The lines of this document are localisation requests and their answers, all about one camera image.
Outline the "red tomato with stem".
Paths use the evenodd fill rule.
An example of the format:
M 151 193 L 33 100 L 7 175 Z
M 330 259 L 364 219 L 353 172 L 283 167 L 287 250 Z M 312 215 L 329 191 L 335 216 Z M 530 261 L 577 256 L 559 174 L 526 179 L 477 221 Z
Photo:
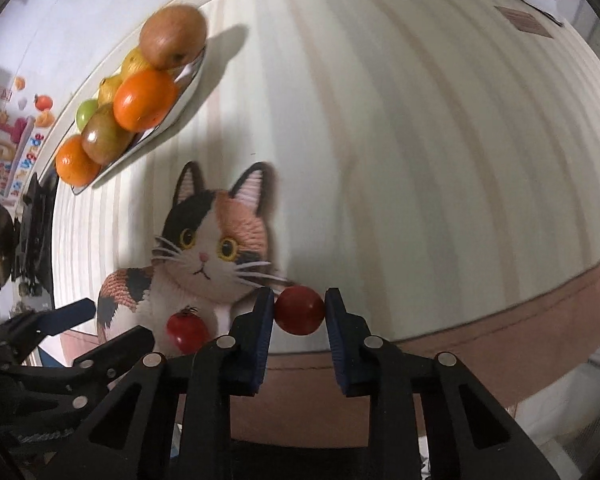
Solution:
M 166 322 L 166 334 L 184 356 L 196 353 L 211 339 L 204 321 L 189 308 L 170 316 Z

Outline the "red cherry tomato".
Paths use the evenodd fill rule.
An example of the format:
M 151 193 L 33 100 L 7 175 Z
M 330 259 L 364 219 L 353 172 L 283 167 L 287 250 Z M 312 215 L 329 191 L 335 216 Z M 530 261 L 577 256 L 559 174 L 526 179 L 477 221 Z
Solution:
M 294 285 L 286 287 L 274 304 L 274 320 L 286 333 L 309 336 L 323 323 L 325 304 L 313 289 Z

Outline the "yellow lemon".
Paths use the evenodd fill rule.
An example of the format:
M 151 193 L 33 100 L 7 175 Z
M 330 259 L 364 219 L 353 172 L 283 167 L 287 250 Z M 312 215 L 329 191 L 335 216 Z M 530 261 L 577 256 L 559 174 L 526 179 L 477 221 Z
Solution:
M 129 50 L 128 54 L 125 55 L 120 68 L 120 75 L 122 80 L 127 80 L 129 77 L 143 72 L 144 70 L 152 70 L 152 66 L 146 58 L 142 55 L 142 51 L 139 47 L 135 47 Z

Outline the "orange fruit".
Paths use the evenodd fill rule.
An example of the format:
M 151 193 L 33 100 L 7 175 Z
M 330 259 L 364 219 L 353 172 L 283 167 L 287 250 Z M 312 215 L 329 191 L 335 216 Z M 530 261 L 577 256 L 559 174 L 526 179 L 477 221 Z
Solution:
M 178 85 L 168 72 L 144 70 L 122 82 L 114 96 L 114 117 L 125 130 L 157 127 L 178 99 Z
M 55 156 L 55 169 L 65 184 L 82 188 L 89 185 L 99 174 L 100 166 L 91 160 L 82 148 L 79 134 L 68 136 Z

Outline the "calico cat cushion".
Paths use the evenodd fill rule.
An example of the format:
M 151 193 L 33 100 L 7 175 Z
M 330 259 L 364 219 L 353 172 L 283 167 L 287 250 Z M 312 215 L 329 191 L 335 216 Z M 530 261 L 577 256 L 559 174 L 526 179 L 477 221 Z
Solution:
M 182 169 L 171 208 L 155 237 L 150 263 L 112 272 L 96 306 L 99 342 L 135 326 L 151 331 L 154 349 L 181 356 L 168 322 L 173 315 L 199 318 L 212 338 L 233 322 L 234 309 L 248 304 L 264 285 L 279 294 L 290 285 L 274 268 L 266 223 L 274 171 L 266 162 L 248 167 L 231 188 L 208 188 L 196 162 Z

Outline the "brown green fruit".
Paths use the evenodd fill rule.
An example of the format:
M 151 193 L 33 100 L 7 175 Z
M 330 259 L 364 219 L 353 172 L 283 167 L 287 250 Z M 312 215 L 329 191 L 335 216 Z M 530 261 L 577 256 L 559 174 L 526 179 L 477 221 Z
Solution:
M 122 128 L 114 117 L 114 106 L 100 106 L 81 131 L 87 156 L 99 166 L 108 166 L 129 147 L 135 134 Z

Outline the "colourful fruit poster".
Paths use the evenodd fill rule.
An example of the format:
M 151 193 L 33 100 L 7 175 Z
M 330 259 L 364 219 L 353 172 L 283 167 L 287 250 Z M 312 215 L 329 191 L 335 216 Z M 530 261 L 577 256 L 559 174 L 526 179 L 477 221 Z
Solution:
M 15 205 L 55 122 L 49 94 L 0 72 L 0 205 Z

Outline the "small green apple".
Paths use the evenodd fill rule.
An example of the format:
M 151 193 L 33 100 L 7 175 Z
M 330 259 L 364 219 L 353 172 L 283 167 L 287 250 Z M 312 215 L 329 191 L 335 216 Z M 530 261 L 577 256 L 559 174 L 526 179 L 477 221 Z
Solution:
M 79 105 L 76 110 L 76 128 L 79 131 L 83 130 L 96 110 L 98 110 L 98 101 L 96 99 L 85 100 Z

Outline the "yellow fruit left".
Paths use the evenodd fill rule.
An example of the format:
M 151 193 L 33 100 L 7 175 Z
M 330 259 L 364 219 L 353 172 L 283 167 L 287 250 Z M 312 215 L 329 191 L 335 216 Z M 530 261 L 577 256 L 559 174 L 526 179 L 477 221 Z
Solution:
M 114 74 L 112 76 L 104 78 L 98 87 L 97 103 L 99 106 L 103 106 L 108 103 L 114 102 L 114 96 L 118 89 L 122 85 L 123 78 L 120 74 Z

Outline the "striped bed sheet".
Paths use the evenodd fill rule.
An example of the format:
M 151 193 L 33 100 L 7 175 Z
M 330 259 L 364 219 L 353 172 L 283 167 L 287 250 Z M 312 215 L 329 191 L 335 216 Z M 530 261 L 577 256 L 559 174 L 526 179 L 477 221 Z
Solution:
M 600 346 L 600 59 L 519 0 L 182 0 L 210 26 L 172 129 L 81 194 L 61 186 L 56 304 L 147 266 L 178 174 L 271 175 L 267 275 L 337 287 L 376 334 L 456 353 L 514 406 Z

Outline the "brown round fruit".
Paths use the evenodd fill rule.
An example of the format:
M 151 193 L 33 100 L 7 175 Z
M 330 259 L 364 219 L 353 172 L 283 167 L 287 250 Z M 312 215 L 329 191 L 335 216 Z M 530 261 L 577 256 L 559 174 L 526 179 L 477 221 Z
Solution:
M 199 55 L 207 41 L 207 20 L 196 6 L 165 6 L 143 24 L 138 46 L 156 70 L 172 70 Z

